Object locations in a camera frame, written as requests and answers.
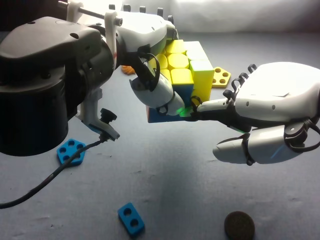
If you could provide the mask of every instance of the blue pentagon block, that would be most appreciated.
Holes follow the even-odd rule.
[[[118,215],[131,237],[136,237],[144,230],[144,221],[142,221],[139,213],[131,202],[121,207],[118,210]]]
[[[68,160],[78,149],[85,147],[86,145],[83,142],[69,139],[63,145],[61,145],[57,150],[56,153],[60,160],[61,164],[64,164],[66,160]],[[80,154],[80,157],[75,158],[69,166],[78,166],[80,165],[85,157],[86,151]]]

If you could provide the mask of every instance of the gray table surface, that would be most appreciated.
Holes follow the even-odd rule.
[[[252,63],[320,68],[320,34],[180,38],[200,41],[212,65],[232,78]],[[222,92],[214,89],[211,98]],[[88,150],[80,166],[27,202],[0,210],[1,240],[127,240],[117,210],[128,202],[145,222],[141,240],[225,240],[224,220],[233,211],[253,218],[256,240],[320,239],[320,149],[271,165],[223,163],[212,148],[238,132],[210,121],[147,123],[145,106],[119,69],[103,94],[99,107],[117,114],[111,125],[121,137]],[[89,144],[98,135],[73,118],[69,138]],[[55,149],[32,157],[0,154],[0,201],[25,194],[58,166]]]

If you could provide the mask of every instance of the white robotic hand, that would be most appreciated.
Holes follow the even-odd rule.
[[[215,157],[223,162],[279,163],[312,151],[320,142],[305,147],[311,128],[320,134],[320,70],[311,66],[275,62],[242,73],[226,90],[224,99],[207,101],[193,117],[216,120],[246,134],[220,142]]]

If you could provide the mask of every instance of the large puzzle cube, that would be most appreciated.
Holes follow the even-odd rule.
[[[160,115],[156,109],[146,108],[149,123],[183,121],[192,111],[191,97],[197,96],[202,102],[210,99],[214,68],[198,41],[173,40],[165,51],[158,54],[161,73],[171,82],[173,90],[182,98],[186,110],[180,115]],[[149,64],[156,68],[156,61]]]

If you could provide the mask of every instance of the brown round object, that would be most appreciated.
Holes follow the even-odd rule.
[[[242,211],[234,211],[224,220],[224,231],[231,240],[252,240],[255,235],[255,223]]]

